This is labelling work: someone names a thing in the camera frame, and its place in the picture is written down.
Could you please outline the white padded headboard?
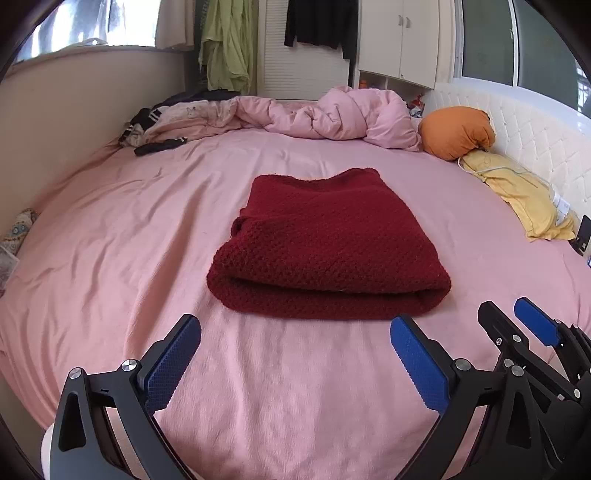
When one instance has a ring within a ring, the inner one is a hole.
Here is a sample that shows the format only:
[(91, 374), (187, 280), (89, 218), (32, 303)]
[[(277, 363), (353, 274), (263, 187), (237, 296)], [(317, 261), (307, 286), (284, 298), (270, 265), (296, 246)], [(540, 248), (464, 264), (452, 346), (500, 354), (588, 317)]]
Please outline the white padded headboard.
[(548, 181), (582, 217), (590, 214), (590, 119), (546, 96), (500, 83), (455, 78), (423, 97), (427, 114), (452, 106), (485, 111), (492, 150)]

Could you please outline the patterned cushion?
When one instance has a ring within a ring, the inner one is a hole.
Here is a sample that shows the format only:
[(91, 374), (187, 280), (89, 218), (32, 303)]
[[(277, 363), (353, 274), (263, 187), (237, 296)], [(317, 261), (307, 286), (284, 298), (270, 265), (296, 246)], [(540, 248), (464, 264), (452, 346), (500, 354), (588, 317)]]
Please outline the patterned cushion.
[(9, 231), (2, 238), (1, 246), (16, 256), (38, 216), (39, 214), (33, 209), (25, 209), (20, 212)]

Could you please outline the pink crumpled duvet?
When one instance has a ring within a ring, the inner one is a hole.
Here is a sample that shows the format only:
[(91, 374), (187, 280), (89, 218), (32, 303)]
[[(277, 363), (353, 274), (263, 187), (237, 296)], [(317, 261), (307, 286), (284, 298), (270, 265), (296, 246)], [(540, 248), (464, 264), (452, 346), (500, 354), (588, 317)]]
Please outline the pink crumpled duvet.
[(182, 137), (197, 140), (243, 128), (303, 139), (363, 140), (418, 152), (418, 124), (392, 90), (335, 87), (315, 102), (287, 102), (257, 96), (200, 100), (166, 108), (143, 134), (145, 143)]

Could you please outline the black phone stand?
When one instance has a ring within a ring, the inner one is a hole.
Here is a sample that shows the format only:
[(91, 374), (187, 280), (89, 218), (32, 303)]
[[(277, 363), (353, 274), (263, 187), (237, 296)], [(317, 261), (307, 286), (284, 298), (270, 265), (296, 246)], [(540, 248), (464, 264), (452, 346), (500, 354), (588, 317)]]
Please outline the black phone stand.
[(590, 237), (591, 219), (587, 215), (584, 215), (581, 219), (576, 237), (570, 240), (569, 244), (577, 254), (585, 256), (590, 245)]

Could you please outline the black hanging garment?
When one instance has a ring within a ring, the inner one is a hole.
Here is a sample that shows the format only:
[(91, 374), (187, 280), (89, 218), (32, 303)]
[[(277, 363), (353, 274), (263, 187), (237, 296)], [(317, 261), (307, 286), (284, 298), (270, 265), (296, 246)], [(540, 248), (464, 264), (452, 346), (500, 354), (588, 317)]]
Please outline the black hanging garment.
[(294, 42), (342, 50), (345, 60), (356, 59), (358, 0), (290, 0), (287, 3), (283, 45)]

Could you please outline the black white striped clothes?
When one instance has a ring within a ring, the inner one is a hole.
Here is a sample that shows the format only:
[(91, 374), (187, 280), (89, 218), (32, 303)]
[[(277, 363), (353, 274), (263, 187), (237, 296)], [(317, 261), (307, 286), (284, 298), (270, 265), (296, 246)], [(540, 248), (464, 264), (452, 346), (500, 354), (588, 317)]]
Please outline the black white striped clothes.
[(140, 109), (126, 124), (118, 143), (122, 147), (137, 148), (146, 143), (145, 132), (153, 127), (162, 114), (163, 107)]

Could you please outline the beige curtain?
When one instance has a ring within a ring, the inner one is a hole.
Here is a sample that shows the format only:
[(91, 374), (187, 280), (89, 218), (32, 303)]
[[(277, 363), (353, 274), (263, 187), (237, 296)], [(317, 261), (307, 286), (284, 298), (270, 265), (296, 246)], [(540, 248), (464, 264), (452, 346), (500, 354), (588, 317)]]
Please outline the beige curtain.
[(159, 50), (194, 49), (194, 0), (161, 0), (155, 32)]

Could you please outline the window with grey glass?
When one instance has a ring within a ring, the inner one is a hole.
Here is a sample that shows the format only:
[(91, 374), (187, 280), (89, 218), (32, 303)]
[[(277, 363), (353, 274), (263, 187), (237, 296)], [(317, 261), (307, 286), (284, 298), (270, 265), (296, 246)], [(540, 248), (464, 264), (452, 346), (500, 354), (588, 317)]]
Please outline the window with grey glass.
[(521, 87), (590, 115), (590, 78), (526, 1), (458, 1), (459, 76)]

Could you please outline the orange pillow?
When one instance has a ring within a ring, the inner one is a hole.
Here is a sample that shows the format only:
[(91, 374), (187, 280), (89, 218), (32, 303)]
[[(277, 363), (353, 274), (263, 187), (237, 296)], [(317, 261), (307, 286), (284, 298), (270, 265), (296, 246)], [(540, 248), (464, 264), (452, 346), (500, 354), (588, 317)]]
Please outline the orange pillow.
[(488, 114), (466, 106), (431, 112), (420, 122), (419, 133), (424, 150), (446, 161), (455, 161), (473, 150), (489, 150), (496, 142)]

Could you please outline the white wardrobe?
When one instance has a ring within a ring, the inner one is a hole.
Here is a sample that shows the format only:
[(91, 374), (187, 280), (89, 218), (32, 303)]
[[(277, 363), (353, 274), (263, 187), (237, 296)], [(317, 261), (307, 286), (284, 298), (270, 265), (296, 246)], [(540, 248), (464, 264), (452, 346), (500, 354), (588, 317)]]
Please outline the white wardrobe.
[(405, 99), (429, 91), (440, 13), (437, 1), (261, 1), (256, 93), (311, 101), (337, 86)]

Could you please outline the dark red knit sweater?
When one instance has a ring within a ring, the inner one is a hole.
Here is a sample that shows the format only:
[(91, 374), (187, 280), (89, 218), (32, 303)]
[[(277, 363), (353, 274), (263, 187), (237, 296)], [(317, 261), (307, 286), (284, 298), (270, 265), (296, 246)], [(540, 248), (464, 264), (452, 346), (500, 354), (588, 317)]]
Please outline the dark red knit sweater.
[(256, 177), (206, 281), (231, 310), (312, 320), (422, 315), (452, 289), (413, 212), (372, 168)]

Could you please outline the green hanging garment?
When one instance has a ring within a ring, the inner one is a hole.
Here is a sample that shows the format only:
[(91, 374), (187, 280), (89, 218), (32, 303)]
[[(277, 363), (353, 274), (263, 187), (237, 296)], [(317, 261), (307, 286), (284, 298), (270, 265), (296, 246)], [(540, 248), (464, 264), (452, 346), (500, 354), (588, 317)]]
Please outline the green hanging garment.
[(201, 31), (199, 62), (209, 90), (249, 95), (254, 73), (254, 2), (209, 1)]

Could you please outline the yellow pillow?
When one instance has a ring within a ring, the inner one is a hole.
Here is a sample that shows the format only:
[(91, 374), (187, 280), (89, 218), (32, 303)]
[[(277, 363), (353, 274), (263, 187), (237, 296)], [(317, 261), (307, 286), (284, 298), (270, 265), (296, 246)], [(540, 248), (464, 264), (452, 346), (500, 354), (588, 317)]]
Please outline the yellow pillow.
[(570, 241), (576, 237), (577, 222), (570, 204), (548, 182), (523, 166), (483, 150), (464, 155), (458, 165), (511, 207), (530, 241)]

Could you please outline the black sock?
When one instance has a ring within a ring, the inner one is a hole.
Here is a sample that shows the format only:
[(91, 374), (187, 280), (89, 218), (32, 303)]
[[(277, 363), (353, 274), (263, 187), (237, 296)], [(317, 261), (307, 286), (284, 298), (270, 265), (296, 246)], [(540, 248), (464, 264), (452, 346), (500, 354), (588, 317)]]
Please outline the black sock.
[(179, 137), (174, 139), (166, 139), (162, 142), (146, 143), (134, 149), (136, 157), (146, 156), (152, 153), (158, 153), (166, 150), (173, 150), (187, 143), (186, 137)]

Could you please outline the bright side window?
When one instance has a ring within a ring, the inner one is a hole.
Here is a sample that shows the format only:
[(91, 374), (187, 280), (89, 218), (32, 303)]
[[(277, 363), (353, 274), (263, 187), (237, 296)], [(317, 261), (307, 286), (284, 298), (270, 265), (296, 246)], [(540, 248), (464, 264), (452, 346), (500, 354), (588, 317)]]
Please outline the bright side window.
[(159, 7), (159, 0), (66, 0), (35, 28), (15, 61), (69, 47), (153, 47)]

